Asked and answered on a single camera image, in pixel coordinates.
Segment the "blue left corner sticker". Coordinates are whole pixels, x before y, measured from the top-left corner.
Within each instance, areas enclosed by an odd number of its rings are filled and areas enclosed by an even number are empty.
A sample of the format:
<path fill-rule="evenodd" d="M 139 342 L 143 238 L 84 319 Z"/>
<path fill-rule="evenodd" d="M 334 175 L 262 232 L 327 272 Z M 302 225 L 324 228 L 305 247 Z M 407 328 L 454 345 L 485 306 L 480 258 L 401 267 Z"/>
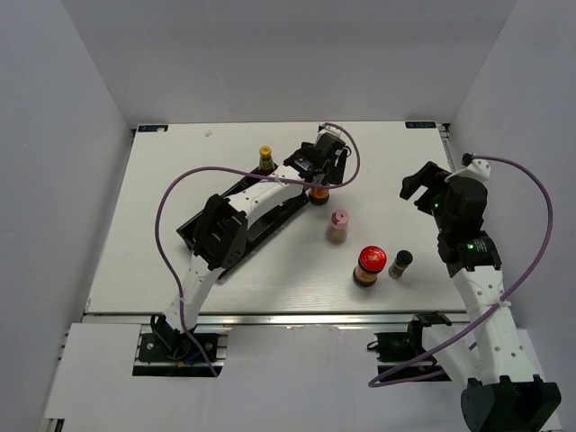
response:
<path fill-rule="evenodd" d="M 137 133 L 158 133 L 166 132 L 168 130 L 167 124 L 146 124 L 140 125 L 137 128 Z"/>

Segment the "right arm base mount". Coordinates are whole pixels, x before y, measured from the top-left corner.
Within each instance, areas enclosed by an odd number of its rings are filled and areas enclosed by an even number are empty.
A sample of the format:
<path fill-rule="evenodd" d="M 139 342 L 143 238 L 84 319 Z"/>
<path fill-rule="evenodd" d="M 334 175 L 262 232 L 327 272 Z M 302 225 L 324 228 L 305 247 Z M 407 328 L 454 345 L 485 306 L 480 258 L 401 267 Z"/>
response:
<path fill-rule="evenodd" d="M 435 325 L 451 326 L 452 322 L 443 313 L 427 312 L 416 314 L 409 322 L 406 330 L 375 333 L 375 340 L 368 343 L 366 349 L 376 353 L 379 362 L 377 365 L 378 374 L 383 374 L 391 370 L 396 364 L 423 354 L 426 351 L 422 346 L 423 329 Z M 381 383 L 406 381 L 412 378 L 419 378 L 423 382 L 450 381 L 444 369 L 431 356 L 423 362 L 413 364 L 402 371 L 387 376 L 381 380 Z"/>

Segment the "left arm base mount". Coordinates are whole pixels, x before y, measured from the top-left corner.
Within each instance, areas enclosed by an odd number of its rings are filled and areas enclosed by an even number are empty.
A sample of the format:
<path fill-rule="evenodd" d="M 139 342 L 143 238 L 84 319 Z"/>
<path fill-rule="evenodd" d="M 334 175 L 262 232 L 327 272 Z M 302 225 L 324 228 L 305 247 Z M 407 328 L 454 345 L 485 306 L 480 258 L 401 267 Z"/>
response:
<path fill-rule="evenodd" d="M 149 328 L 139 335 L 132 375 L 168 378 L 216 378 L 226 358 L 228 336 L 222 331 L 202 330 L 193 336 L 172 329 L 164 316 L 153 315 Z"/>

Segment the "red-lid sauce jar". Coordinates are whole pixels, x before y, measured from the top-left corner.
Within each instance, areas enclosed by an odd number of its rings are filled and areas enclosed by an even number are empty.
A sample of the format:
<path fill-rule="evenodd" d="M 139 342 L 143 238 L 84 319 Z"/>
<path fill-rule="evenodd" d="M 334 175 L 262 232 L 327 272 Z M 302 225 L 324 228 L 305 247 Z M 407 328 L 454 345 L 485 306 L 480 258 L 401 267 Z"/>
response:
<path fill-rule="evenodd" d="M 308 196 L 311 204 L 322 206 L 329 201 L 329 189 L 312 187 L 309 190 Z"/>
<path fill-rule="evenodd" d="M 387 256 L 382 248 L 366 246 L 359 253 L 353 280 L 361 287 L 370 287 L 377 282 L 378 275 L 386 264 Z"/>

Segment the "pink-cap spice shaker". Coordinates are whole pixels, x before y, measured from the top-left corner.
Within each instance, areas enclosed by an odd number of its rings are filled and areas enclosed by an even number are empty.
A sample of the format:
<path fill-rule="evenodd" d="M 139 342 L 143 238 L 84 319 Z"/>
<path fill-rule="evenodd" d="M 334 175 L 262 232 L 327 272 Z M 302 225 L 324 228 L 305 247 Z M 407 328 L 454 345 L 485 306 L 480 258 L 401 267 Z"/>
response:
<path fill-rule="evenodd" d="M 334 244 L 342 244 L 347 240 L 349 214 L 346 210 L 332 212 L 326 230 L 326 238 Z"/>

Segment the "yellow-cap red sauce bottle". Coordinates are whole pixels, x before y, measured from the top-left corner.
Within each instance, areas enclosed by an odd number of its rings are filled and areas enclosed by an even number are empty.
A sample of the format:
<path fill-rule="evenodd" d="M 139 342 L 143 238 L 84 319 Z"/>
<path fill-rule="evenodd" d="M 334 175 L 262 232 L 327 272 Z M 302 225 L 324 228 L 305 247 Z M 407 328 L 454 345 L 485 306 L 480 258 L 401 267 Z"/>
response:
<path fill-rule="evenodd" d="M 275 171 L 275 162 L 272 157 L 272 150 L 269 146 L 262 146 L 259 149 L 258 174 L 269 176 Z"/>

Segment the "aluminium table rail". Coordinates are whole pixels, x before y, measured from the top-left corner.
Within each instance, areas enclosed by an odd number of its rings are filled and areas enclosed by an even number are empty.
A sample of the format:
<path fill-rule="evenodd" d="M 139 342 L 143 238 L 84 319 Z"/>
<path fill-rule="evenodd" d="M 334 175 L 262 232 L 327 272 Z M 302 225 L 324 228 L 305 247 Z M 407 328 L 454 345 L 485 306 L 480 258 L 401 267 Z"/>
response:
<path fill-rule="evenodd" d="M 416 312 L 408 313 L 352 313 L 352 314 L 237 314 L 237 315 L 201 315 L 198 326 L 237 326 L 237 325 L 384 325 L 404 324 L 415 318 Z M 141 324 L 148 325 L 150 315 L 114 315 L 86 314 L 83 323 L 99 324 Z"/>

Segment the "blue corner sticker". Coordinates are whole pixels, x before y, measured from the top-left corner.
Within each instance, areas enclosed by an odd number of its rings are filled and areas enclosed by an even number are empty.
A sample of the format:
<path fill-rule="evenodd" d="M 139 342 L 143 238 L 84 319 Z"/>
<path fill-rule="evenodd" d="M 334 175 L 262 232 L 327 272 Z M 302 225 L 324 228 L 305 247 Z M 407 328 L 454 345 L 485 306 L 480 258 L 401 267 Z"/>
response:
<path fill-rule="evenodd" d="M 146 124 L 140 125 L 137 128 L 137 133 L 158 133 L 166 132 L 168 130 L 167 124 Z"/>
<path fill-rule="evenodd" d="M 437 127 L 434 121 L 405 121 L 407 129 L 435 129 Z"/>

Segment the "black-cap pepper jar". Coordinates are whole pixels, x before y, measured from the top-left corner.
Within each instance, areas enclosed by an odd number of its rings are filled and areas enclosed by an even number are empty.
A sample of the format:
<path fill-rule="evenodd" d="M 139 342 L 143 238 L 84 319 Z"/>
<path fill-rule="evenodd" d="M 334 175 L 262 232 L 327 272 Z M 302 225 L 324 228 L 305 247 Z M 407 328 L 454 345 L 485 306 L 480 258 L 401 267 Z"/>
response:
<path fill-rule="evenodd" d="M 399 279 L 413 261 L 413 255 L 408 250 L 400 250 L 388 268 L 388 275 L 392 279 Z"/>

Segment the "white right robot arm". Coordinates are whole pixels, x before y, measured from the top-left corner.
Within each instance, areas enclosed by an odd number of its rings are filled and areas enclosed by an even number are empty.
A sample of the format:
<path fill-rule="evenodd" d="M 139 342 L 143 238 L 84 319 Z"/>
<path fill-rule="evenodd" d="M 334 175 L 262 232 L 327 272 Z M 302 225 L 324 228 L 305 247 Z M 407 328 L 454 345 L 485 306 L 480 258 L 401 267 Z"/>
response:
<path fill-rule="evenodd" d="M 502 261 L 494 241 L 483 230 L 487 206 L 484 160 L 449 173 L 427 162 L 405 177 L 400 197 L 408 200 L 419 188 L 419 211 L 438 228 L 437 248 L 471 321 L 476 349 L 454 341 L 448 325 L 437 321 L 406 336 L 408 351 L 419 359 L 436 353 L 453 381 L 464 388 L 463 419 L 471 431 L 540 431 L 561 403 L 558 385 L 546 382 L 522 347 L 510 304 L 505 297 Z"/>

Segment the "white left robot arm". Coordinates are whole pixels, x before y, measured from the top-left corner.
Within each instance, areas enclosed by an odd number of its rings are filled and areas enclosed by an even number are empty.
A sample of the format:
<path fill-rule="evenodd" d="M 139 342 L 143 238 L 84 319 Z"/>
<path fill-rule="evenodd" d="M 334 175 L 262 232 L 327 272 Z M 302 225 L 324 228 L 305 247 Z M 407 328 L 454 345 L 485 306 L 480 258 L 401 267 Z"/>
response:
<path fill-rule="evenodd" d="M 177 296 L 163 313 L 170 327 L 162 333 L 159 348 L 169 358 L 179 359 L 190 348 L 185 333 L 194 329 L 199 312 L 212 286 L 245 255 L 248 230 L 271 210 L 300 197 L 313 187 L 336 189 L 344 181 L 349 149 L 357 145 L 343 127 L 325 122 L 316 141 L 303 143 L 271 175 L 254 175 L 256 182 L 228 197 L 211 196 L 193 232 L 193 247 L 184 277 L 174 275 Z"/>

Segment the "red-lid sauce jar front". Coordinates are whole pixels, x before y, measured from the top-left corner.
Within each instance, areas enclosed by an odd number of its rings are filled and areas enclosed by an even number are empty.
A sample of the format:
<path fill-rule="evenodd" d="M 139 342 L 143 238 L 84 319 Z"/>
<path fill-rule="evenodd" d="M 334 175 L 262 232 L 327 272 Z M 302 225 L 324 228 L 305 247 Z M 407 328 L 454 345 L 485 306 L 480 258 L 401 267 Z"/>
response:
<path fill-rule="evenodd" d="M 387 256 L 382 248 L 366 246 L 359 253 L 353 280 L 361 287 L 370 287 L 377 282 L 378 275 L 386 264 Z"/>

